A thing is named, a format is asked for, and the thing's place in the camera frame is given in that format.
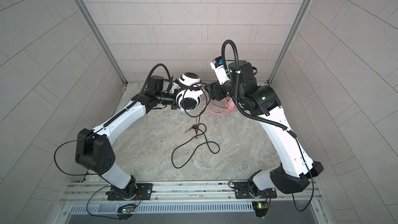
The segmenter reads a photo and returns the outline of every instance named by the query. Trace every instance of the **gray marble surface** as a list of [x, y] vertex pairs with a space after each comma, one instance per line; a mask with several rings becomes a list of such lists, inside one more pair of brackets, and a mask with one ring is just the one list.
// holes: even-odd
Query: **gray marble surface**
[[[142, 83], [128, 84], [117, 110], [122, 109], [141, 87]], [[198, 111], [204, 107], [204, 102], [203, 98]], [[184, 167], [174, 168], [171, 154], [177, 146], [194, 136], [194, 130], [183, 133], [195, 124], [195, 118], [183, 116], [179, 110], [171, 110], [168, 106], [150, 111], [117, 138], [113, 144], [116, 161], [137, 181], [247, 179], [259, 169], [266, 170], [280, 164], [264, 129], [237, 110], [225, 116], [215, 116], [207, 109], [200, 121], [207, 126], [207, 140], [219, 144], [220, 152], [217, 154], [211, 153], [204, 144]], [[205, 138], [201, 135], [180, 147], [173, 156], [175, 165], [184, 164], [195, 147], [203, 142]], [[210, 147], [213, 151], [218, 149], [215, 144], [210, 144]], [[93, 176], [87, 180], [102, 179]]]

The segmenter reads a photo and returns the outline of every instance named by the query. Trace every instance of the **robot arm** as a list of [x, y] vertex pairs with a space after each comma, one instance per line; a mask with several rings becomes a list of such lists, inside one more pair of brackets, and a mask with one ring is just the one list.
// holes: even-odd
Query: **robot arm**
[[[241, 107], [250, 111], [251, 115], [242, 112], [242, 109], [240, 112], [259, 121], [281, 158], [279, 167], [258, 171], [248, 179], [251, 193], [260, 196], [265, 189], [273, 187], [285, 194], [303, 191], [309, 185], [308, 178], [319, 175], [323, 167], [320, 162], [313, 161], [295, 139], [274, 90], [270, 86], [257, 86], [249, 62], [239, 61], [238, 69], [236, 62], [230, 63], [226, 69], [225, 58], [218, 57], [212, 61], [211, 67], [217, 69], [217, 78], [221, 80], [205, 86], [210, 98], [219, 101], [233, 97], [237, 100], [238, 92]], [[81, 140], [77, 143], [75, 160], [112, 184], [112, 189], [107, 194], [128, 200], [136, 192], [135, 178], [117, 165], [111, 146], [127, 127], [158, 104], [171, 105], [172, 109], [180, 108], [183, 113], [200, 103], [203, 91], [200, 89], [201, 80], [196, 74], [184, 73], [173, 82], [173, 93], [162, 91], [164, 80], [160, 76], [148, 77], [145, 91], [134, 96], [122, 111], [93, 130], [83, 129], [79, 133], [78, 139]]]

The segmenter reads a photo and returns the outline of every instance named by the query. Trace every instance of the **wall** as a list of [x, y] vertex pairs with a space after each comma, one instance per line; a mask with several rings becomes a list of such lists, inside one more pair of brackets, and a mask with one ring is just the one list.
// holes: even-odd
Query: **wall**
[[[221, 55], [227, 39], [237, 44], [242, 60], [259, 68], [256, 78], [264, 81], [302, 0], [84, 2], [128, 81], [144, 81], [158, 62], [175, 77], [195, 72], [205, 81], [215, 80], [209, 63]], [[233, 58], [229, 46], [226, 57]]]
[[398, 220], [398, 0], [312, 0], [272, 83], [335, 221]]
[[[0, 223], [43, 222], [76, 180], [55, 149], [105, 121], [122, 87], [72, 0], [0, 0]], [[57, 160], [82, 173], [75, 147]]]

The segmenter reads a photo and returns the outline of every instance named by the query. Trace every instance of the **vent grille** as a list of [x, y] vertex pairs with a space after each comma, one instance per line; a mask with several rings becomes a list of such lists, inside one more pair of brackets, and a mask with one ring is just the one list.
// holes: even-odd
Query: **vent grille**
[[[92, 204], [88, 210], [92, 214], [115, 214], [117, 208], [123, 206], [119, 203], [114, 211], [101, 211], [107, 204]], [[156, 214], [156, 213], [181, 213], [181, 212], [253, 212], [251, 202], [148, 202], [141, 203], [135, 209], [136, 214]], [[70, 214], [87, 214], [85, 204], [73, 204]]]

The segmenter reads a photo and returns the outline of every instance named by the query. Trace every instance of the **coiled pink cable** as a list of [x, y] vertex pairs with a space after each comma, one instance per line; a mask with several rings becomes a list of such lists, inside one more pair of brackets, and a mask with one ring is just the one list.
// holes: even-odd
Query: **coiled pink cable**
[[232, 98], [228, 98], [228, 99], [222, 99], [222, 102], [224, 102], [226, 108], [223, 107], [217, 107], [213, 104], [213, 101], [210, 101], [209, 106], [211, 106], [212, 108], [214, 108], [214, 110], [220, 111], [220, 112], [214, 112], [211, 110], [211, 108], [209, 107], [209, 111], [217, 116], [222, 116], [222, 115], [226, 115], [229, 112], [232, 112], [233, 110], [236, 109], [236, 105], [235, 103], [232, 101]]

